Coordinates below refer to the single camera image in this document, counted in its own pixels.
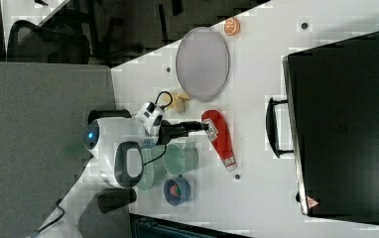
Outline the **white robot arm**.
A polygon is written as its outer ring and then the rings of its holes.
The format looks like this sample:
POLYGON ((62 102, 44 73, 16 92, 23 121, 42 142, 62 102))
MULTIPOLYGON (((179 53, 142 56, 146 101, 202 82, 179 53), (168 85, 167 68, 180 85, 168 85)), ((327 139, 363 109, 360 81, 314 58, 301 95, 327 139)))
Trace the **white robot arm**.
POLYGON ((144 149, 166 145, 173 139, 207 128, 207 124, 197 121, 171 124, 158 106, 143 108, 130 117, 107 116, 92 120, 84 136, 90 161, 31 238, 82 238, 78 221, 90 202, 106 189, 130 191, 142 178, 142 172, 132 175, 127 171, 131 153, 135 152, 141 163, 144 149))

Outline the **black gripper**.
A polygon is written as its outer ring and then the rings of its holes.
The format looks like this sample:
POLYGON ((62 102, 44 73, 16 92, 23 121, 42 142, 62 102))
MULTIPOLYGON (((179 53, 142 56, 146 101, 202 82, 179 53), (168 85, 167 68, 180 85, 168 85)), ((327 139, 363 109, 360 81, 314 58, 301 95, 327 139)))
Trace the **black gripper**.
POLYGON ((202 130, 206 131, 209 128, 206 123, 197 121, 182 122, 181 126, 163 120, 161 122, 157 144, 168 145, 173 139, 182 137, 185 133, 184 130, 187 132, 197 132, 202 130))

